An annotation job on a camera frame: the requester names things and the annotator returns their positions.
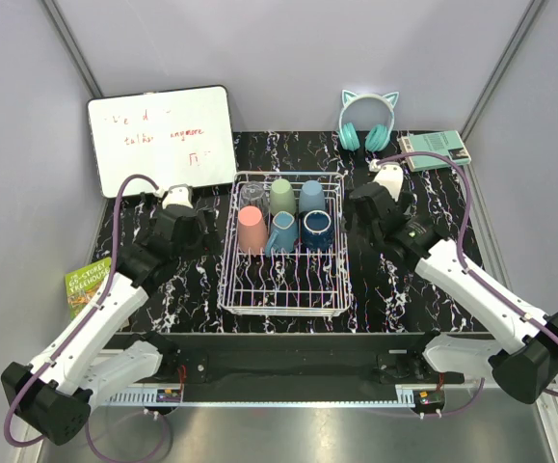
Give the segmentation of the light blue plastic cup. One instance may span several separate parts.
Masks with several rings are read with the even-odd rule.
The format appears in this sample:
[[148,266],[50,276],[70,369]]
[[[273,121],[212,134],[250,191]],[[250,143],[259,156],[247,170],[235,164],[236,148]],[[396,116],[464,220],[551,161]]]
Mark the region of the light blue plastic cup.
[[319,181],[312,179],[302,185],[298,207],[300,213],[326,209],[325,194]]

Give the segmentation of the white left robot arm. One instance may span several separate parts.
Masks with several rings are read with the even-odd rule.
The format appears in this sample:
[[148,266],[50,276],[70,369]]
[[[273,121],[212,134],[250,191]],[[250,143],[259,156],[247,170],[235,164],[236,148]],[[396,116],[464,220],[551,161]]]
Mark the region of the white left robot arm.
[[4,434],[9,444],[23,442],[11,433],[20,418],[41,438],[60,446],[88,422],[94,409],[129,384],[152,376],[159,382],[177,373],[175,345],[158,334],[146,334],[112,359],[92,362],[121,324],[141,308],[154,291],[173,277],[184,260],[211,253],[214,215],[190,205],[160,208],[149,228],[114,254],[116,263],[97,294],[48,347],[28,364],[10,363],[0,380],[9,410]]

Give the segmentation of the green plastic cup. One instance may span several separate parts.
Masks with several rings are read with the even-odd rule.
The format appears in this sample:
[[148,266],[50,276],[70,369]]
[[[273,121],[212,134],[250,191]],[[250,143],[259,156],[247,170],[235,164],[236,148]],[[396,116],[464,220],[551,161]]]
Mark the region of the green plastic cup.
[[270,211],[273,216],[284,211],[295,215],[297,203],[291,183],[285,178],[278,178],[270,188]]

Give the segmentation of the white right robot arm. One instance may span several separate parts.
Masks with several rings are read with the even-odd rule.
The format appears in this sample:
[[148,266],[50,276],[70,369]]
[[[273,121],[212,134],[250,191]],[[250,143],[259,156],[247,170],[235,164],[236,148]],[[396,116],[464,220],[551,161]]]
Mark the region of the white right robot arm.
[[373,249],[434,284],[491,334],[490,340],[434,335],[408,358],[413,379],[445,372],[492,379],[507,395],[534,403],[558,374],[558,312],[526,303],[469,260],[446,230],[426,215],[409,216],[406,192],[392,196],[377,182],[349,195],[357,227]]

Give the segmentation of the light blue handled mug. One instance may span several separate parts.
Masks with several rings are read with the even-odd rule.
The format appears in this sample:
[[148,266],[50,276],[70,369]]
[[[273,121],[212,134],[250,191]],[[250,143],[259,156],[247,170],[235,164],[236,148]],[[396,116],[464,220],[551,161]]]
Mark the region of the light blue handled mug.
[[270,235],[265,247],[265,255],[292,253],[299,239],[298,224],[295,217],[287,212],[274,216]]

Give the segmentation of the clear glass cup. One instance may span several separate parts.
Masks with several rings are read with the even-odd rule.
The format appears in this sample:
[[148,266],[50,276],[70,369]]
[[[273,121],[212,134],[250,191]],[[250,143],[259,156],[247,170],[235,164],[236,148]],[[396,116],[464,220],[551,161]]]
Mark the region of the clear glass cup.
[[243,184],[239,194],[239,207],[257,207],[263,214],[269,211],[269,198],[260,182],[250,181]]

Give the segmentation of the dark blue ceramic mug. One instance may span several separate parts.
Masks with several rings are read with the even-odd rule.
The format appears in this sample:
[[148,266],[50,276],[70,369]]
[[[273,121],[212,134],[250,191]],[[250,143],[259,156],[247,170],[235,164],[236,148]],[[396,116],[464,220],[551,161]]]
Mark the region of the dark blue ceramic mug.
[[325,210],[311,210],[302,219],[301,239],[304,246],[313,251],[328,251],[333,243],[332,218]]

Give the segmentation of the pink plastic cup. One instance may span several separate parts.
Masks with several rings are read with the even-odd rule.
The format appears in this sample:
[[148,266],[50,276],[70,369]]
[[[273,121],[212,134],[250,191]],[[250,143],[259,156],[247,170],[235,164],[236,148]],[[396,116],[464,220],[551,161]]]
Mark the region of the pink plastic cup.
[[245,206],[238,213],[239,249],[251,256],[264,253],[268,240],[267,226],[261,210],[252,205]]

